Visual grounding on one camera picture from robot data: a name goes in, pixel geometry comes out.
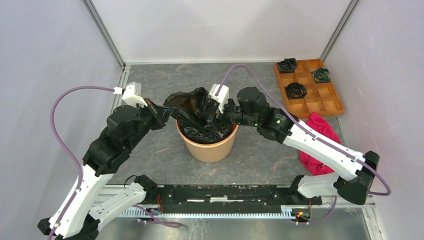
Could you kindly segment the black plastic trash bag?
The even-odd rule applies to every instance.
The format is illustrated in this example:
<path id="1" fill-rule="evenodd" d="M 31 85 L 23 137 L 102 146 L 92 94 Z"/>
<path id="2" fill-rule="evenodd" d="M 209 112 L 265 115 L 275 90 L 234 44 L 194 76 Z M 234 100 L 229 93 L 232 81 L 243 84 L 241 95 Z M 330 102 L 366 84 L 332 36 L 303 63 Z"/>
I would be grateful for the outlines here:
<path id="1" fill-rule="evenodd" d="M 204 87 L 198 87 L 189 92 L 178 91 L 170 94 L 163 106 L 171 110 L 171 116 L 179 121 L 179 130 L 190 141 L 198 144 L 215 144 L 233 132 L 233 125 L 218 122 L 216 130 L 207 128 L 207 107 L 209 92 Z"/>

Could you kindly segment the orange plastic trash bin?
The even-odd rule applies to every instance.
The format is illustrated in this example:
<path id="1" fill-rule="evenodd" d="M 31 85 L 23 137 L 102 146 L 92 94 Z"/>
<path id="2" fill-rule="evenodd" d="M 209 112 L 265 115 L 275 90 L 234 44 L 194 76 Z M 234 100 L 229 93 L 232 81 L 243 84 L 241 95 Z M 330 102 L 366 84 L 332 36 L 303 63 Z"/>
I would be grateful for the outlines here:
<path id="1" fill-rule="evenodd" d="M 177 130 L 191 155 L 204 163 L 215 163 L 223 160 L 232 150 L 238 126 L 234 123 L 233 132 L 224 140 L 213 144 L 199 144 L 189 140 L 180 131 L 180 122 L 176 120 Z"/>

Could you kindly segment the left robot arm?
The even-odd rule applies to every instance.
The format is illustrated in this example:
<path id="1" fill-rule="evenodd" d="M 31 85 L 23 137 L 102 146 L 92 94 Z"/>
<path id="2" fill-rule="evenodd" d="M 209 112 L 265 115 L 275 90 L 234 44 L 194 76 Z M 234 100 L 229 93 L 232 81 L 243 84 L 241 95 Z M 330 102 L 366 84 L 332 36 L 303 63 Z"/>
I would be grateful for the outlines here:
<path id="1" fill-rule="evenodd" d="M 66 197 L 73 198 L 72 203 L 64 202 L 55 215 L 41 219 L 38 229 L 57 240 L 94 240 L 108 223 L 131 206 L 153 203 L 157 184 L 143 174 L 114 197 L 93 206 L 100 191 L 130 158 L 137 144 L 149 131 L 165 127 L 170 115 L 169 108 L 157 106 L 149 99 L 145 105 L 117 107 L 83 157 L 82 182 L 75 182 L 76 189 Z"/>

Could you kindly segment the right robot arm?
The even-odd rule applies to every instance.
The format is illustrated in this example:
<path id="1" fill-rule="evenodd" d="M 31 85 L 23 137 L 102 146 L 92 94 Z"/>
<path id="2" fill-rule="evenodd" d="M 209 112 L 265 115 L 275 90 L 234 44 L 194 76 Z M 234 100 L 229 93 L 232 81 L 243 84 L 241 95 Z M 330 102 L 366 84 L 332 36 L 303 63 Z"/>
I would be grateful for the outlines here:
<path id="1" fill-rule="evenodd" d="M 254 86 L 238 92 L 238 104 L 229 97 L 225 85 L 214 84 L 207 98 L 205 128 L 219 137 L 224 134 L 225 124 L 254 127 L 265 139 L 293 147 L 333 170 L 316 176 L 297 176 L 288 191 L 293 203 L 338 195 L 352 204 L 365 204 L 380 161 L 377 153 L 347 148 L 318 133 L 288 111 L 271 107 Z"/>

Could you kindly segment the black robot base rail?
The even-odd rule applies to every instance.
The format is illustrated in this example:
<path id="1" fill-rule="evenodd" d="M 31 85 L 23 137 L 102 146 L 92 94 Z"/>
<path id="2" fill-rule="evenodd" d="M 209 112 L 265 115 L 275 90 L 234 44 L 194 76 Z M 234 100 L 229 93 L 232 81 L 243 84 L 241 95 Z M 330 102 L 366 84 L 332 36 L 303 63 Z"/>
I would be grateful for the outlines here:
<path id="1" fill-rule="evenodd" d="M 134 179 L 147 191 L 142 205 L 160 207 L 162 214 L 280 214 L 281 207 L 309 207 L 321 197 L 306 198 L 286 185 L 164 184 L 146 175 Z"/>

